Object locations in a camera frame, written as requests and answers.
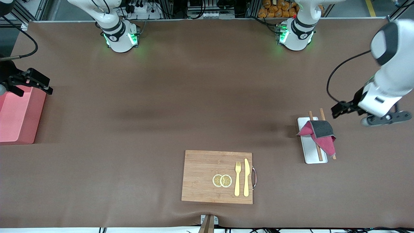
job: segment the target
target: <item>knife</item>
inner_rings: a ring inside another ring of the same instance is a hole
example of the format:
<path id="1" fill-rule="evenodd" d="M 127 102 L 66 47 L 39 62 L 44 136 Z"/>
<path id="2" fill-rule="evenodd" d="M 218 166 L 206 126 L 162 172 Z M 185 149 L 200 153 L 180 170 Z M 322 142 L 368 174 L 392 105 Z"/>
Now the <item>knife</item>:
<path id="1" fill-rule="evenodd" d="M 247 161 L 247 158 L 244 159 L 244 191 L 243 191 L 243 195 L 245 197 L 249 196 L 249 181 L 248 181 L 248 176 L 250 175 L 250 166 L 249 166 L 249 161 Z"/>

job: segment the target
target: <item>white tray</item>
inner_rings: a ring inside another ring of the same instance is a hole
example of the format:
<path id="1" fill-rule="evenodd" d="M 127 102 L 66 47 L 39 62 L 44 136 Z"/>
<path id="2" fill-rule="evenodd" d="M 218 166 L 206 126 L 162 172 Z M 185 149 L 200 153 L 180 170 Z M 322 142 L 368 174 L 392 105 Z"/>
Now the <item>white tray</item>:
<path id="1" fill-rule="evenodd" d="M 299 117 L 298 118 L 298 125 L 299 131 L 305 126 L 306 122 L 309 121 L 309 117 Z M 321 149 L 320 152 L 322 153 L 322 161 L 319 161 L 318 151 L 316 150 L 316 143 L 313 141 L 310 135 L 301 136 L 302 141 L 302 148 L 303 154 L 305 156 L 305 163 L 313 164 L 313 163 L 327 163 L 328 158 L 326 153 Z"/>

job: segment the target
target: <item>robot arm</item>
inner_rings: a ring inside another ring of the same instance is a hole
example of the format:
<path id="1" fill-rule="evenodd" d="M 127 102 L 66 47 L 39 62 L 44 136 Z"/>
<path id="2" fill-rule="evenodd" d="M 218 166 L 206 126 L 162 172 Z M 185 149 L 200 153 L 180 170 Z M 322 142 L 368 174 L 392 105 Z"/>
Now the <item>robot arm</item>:
<path id="1" fill-rule="evenodd" d="M 295 0 L 300 10 L 296 18 L 282 23 L 286 29 L 278 35 L 279 43 L 293 51 L 304 49 L 311 42 L 313 30 L 321 17 L 319 5 L 343 1 L 345 0 Z"/>
<path id="2" fill-rule="evenodd" d="M 371 53 L 381 68 L 354 96 L 351 102 L 341 102 L 332 110 L 334 118 L 357 111 L 368 113 L 362 120 L 366 126 L 392 124 L 411 119 L 411 114 L 399 111 L 398 101 L 414 88 L 414 21 L 402 19 L 383 26 L 371 41 Z"/>
<path id="3" fill-rule="evenodd" d="M 115 52 L 124 53 L 138 45 L 137 26 L 121 20 L 114 10 L 121 0 L 68 0 L 96 20 L 103 31 L 106 43 Z"/>
<path id="4" fill-rule="evenodd" d="M 9 14 L 15 3 L 16 0 L 0 0 L 0 17 Z M 51 95 L 53 88 L 49 87 L 50 79 L 48 77 L 33 68 L 29 68 L 27 71 L 21 71 L 11 61 L 12 59 L 19 59 L 21 57 L 23 56 L 5 57 L 0 54 L 0 95 L 9 91 L 22 97 L 24 91 L 18 88 L 18 85 L 36 87 Z"/>

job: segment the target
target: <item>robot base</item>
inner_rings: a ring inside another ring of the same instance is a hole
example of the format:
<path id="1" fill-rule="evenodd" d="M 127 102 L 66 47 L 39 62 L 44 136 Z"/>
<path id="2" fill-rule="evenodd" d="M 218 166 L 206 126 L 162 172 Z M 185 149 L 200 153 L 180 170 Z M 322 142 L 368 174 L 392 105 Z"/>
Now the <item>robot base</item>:
<path id="1" fill-rule="evenodd" d="M 123 20 L 122 22 L 125 23 L 126 30 L 125 33 L 119 38 L 118 41 L 111 41 L 106 38 L 106 44 L 108 48 L 111 48 L 117 53 L 124 53 L 128 52 L 133 47 L 138 47 L 138 42 L 140 39 L 140 28 L 127 21 Z"/>
<path id="2" fill-rule="evenodd" d="M 280 34 L 276 34 L 276 41 L 278 44 L 284 45 L 286 48 L 293 50 L 293 51 L 300 51 L 304 49 L 310 42 L 313 36 L 313 32 L 307 39 L 301 40 L 292 32 L 292 22 L 294 18 L 289 18 L 288 20 L 282 22 L 276 28 L 276 32 L 280 32 Z"/>

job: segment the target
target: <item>cutting board handle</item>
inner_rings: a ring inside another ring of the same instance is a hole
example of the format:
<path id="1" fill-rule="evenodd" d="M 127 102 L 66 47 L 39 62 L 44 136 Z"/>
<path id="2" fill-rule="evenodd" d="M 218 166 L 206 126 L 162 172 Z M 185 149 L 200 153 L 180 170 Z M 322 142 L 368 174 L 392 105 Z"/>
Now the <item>cutting board handle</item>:
<path id="1" fill-rule="evenodd" d="M 256 184 L 258 183 L 258 174 L 254 166 L 252 166 L 252 171 L 253 171 L 252 176 L 253 176 L 253 173 L 255 174 L 255 184 L 253 184 L 252 190 L 255 190 Z"/>

